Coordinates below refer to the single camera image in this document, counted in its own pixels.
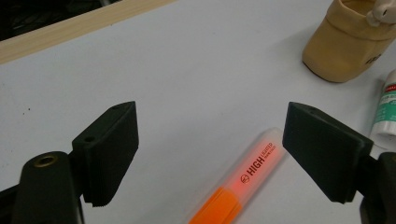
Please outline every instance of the white desk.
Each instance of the white desk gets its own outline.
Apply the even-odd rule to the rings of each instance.
[[[84,204],[87,224],[185,222],[289,101],[367,135],[396,46],[347,83],[314,76],[301,52],[330,3],[179,0],[0,65],[0,190],[126,101],[140,147],[110,205]],[[360,203],[331,203],[288,156],[236,223],[358,224]]]

